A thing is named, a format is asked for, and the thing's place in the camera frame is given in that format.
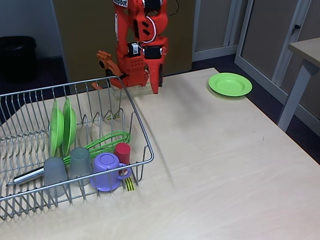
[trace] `table leg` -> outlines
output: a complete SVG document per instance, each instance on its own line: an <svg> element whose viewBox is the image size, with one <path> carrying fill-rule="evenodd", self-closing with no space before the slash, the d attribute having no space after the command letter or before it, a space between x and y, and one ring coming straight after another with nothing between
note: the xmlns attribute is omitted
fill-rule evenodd
<svg viewBox="0 0 320 240"><path fill-rule="evenodd" d="M303 61L300 73L294 83L290 95L285 101L278 121L279 128L281 128L284 132L286 132L289 127L289 124L295 114L297 106L305 92L311 76L315 75L318 70L319 68L309 61Z"/></svg>

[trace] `purple mug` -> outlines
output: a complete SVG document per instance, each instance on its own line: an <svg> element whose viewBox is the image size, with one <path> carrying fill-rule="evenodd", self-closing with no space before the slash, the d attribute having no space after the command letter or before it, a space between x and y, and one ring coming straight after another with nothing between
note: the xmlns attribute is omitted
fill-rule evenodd
<svg viewBox="0 0 320 240"><path fill-rule="evenodd" d="M113 153L105 152L95 157L93 162L93 173L101 173L111 169L117 169L119 167L127 166L124 163L119 162L119 158ZM110 192L119 187L121 180L129 178L131 176L131 168L126 168L126 175L119 175L119 171L113 171L105 174L101 174L90 179L91 185L101 192Z"/></svg>

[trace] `black trash can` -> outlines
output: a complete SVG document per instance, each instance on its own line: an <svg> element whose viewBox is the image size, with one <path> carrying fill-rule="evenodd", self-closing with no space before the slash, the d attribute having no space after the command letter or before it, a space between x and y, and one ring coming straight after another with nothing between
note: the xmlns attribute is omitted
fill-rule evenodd
<svg viewBox="0 0 320 240"><path fill-rule="evenodd" d="M30 36L0 37L0 77L27 83L37 77L36 40Z"/></svg>

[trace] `wire dish rack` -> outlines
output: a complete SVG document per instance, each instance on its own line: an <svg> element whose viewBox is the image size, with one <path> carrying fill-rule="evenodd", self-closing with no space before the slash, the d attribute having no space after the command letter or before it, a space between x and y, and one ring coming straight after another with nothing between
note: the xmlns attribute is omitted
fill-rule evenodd
<svg viewBox="0 0 320 240"><path fill-rule="evenodd" d="M44 186L43 179L39 178L20 186L6 187L14 177L43 166L45 160L51 157L50 115L54 100L62 109L68 97L76 113L76 139L70 150L84 147L113 131L129 132L132 139L131 179L136 186L139 185L144 164L154 159L154 152L139 112L122 80L118 78L123 85L120 100L114 98L114 89L109 80L110 77L103 77L0 95L1 220L27 215L37 209L57 208L59 203L66 201L72 204L74 199L85 200L92 194L109 194L97 191L90 184L83 186L82 180L125 168L119 167L50 186ZM96 84L99 90L94 90L92 84ZM63 151L60 154L61 158L65 157ZM65 194L54 198L49 189L57 186L62 186Z"/></svg>

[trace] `yellow and black tape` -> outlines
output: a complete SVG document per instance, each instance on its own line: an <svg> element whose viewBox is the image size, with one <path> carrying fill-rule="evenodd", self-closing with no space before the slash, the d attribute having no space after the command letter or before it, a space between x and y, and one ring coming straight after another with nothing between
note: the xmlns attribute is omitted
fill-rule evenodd
<svg viewBox="0 0 320 240"><path fill-rule="evenodd" d="M130 192L135 190L134 182L132 181L131 177L126 178L125 180L125 188Z"/></svg>

